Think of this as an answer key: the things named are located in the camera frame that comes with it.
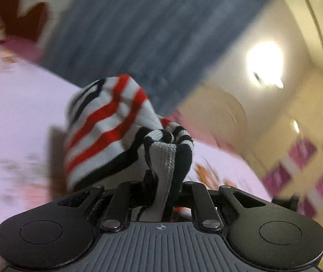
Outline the striped knit sweater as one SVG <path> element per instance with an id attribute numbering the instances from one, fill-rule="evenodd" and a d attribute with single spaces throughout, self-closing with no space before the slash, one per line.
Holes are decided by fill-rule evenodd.
<path id="1" fill-rule="evenodd" d="M 79 91 L 67 112 L 64 173 L 69 192 L 96 183 L 114 189 L 142 181 L 140 221 L 171 218 L 193 158 L 185 128 L 158 115 L 129 75 L 97 80 Z"/>

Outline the blue centre curtain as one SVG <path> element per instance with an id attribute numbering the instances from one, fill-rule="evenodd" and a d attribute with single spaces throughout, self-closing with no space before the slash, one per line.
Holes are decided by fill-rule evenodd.
<path id="1" fill-rule="evenodd" d="M 130 75 L 168 115 L 270 0 L 76 0 L 42 65 L 83 87 Z"/>

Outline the wall lamp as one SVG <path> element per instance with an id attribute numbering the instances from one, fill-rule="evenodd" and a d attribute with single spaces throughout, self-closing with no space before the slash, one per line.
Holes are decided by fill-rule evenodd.
<path id="1" fill-rule="evenodd" d="M 246 54 L 247 73 L 257 87 L 284 89 L 283 68 L 284 54 L 274 41 L 259 42 Z"/>

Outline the cream arched headboard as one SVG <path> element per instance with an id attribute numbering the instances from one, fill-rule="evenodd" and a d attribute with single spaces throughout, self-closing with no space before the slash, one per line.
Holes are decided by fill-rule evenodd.
<path id="1" fill-rule="evenodd" d="M 241 103 L 220 87 L 201 84 L 178 106 L 178 111 L 193 126 L 225 141 L 235 152 L 244 149 L 248 120 Z"/>

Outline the red heart-shaped headboard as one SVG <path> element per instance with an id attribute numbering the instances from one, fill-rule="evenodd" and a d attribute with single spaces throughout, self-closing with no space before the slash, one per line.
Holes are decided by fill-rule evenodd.
<path id="1" fill-rule="evenodd" d="M 47 24 L 49 7 L 46 2 L 37 2 L 21 14 L 20 1 L 0 0 L 0 17 L 6 34 L 37 42 Z"/>

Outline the pink floral bed sheet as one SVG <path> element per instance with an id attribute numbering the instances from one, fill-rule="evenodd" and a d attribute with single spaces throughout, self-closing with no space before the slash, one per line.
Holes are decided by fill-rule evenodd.
<path id="1" fill-rule="evenodd" d="M 69 104 L 81 90 L 0 46 L 0 223 L 73 193 L 64 173 L 65 137 Z M 227 184 L 270 200 L 240 156 L 217 141 L 203 140 L 191 126 L 169 120 L 193 139 L 192 165 L 184 181 L 208 189 Z M 3 267 L 0 259 L 0 271 Z"/>

